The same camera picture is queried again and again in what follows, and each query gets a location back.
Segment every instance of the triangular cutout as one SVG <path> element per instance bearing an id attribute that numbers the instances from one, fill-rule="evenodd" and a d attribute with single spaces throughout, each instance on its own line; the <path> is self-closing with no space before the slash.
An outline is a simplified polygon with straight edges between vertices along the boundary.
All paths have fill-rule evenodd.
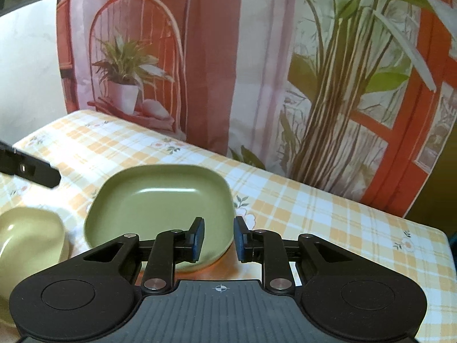
<path id="1" fill-rule="evenodd" d="M 108 247 L 104 247 L 84 258 L 85 261 L 108 263 L 113 260 L 117 252 L 122 247 L 122 242 L 116 242 Z"/>
<path id="2" fill-rule="evenodd" d="M 327 263 L 348 262 L 352 260 L 348 256 L 341 254 L 337 250 L 333 250 L 324 244 L 315 243 L 314 245 Z"/>

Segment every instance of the metal screw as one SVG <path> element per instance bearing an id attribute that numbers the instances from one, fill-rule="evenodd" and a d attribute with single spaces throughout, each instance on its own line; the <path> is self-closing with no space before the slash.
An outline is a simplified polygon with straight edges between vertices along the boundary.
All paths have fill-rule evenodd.
<path id="1" fill-rule="evenodd" d="M 274 278 L 270 281 L 270 286 L 276 290 L 286 290 L 292 286 L 292 283 L 285 278 Z"/>
<path id="2" fill-rule="evenodd" d="M 167 283 L 165 280 L 162 280 L 161 278 L 150 278 L 149 280 L 145 281 L 145 288 L 148 288 L 150 290 L 160 290 L 163 289 L 165 286 L 167 286 Z"/>

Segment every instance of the gray ribbed panel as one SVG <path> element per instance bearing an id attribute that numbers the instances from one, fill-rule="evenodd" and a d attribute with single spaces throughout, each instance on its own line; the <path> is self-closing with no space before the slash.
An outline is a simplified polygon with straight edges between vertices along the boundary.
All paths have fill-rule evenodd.
<path id="1" fill-rule="evenodd" d="M 339 343 L 315 328 L 290 297 L 257 281 L 181 281 L 145 298 L 135 316 L 94 343 Z"/>

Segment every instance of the yellow checkered tablecloth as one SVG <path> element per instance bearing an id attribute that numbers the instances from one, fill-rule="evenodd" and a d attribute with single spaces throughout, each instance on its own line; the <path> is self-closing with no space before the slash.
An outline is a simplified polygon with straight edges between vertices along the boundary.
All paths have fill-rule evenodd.
<path id="1" fill-rule="evenodd" d="M 145 163 L 200 165 L 225 178 L 235 210 L 249 227 L 276 231 L 286 239 L 313 233 L 414 279 L 428 301 L 417 339 L 457 342 L 456 270 L 446 236 L 439 230 L 93 111 L 65 116 L 15 146 L 58 167 L 62 180 L 58 188 L 49 190 L 0 176 L 0 213 L 21 205 L 58 213 L 74 244 L 73 255 L 87 249 L 83 223 L 110 176 Z M 260 266 L 239 263 L 227 277 L 260 278 Z M 0 326 L 0 342 L 13 342 L 16 337 L 15 331 Z"/>

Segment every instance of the white wall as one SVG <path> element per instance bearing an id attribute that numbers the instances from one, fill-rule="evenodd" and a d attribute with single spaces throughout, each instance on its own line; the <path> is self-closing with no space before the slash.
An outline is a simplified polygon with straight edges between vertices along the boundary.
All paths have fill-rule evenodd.
<path id="1" fill-rule="evenodd" d="M 0 140 L 15 143 L 66 115 L 56 44 L 56 0 L 0 17 Z"/>

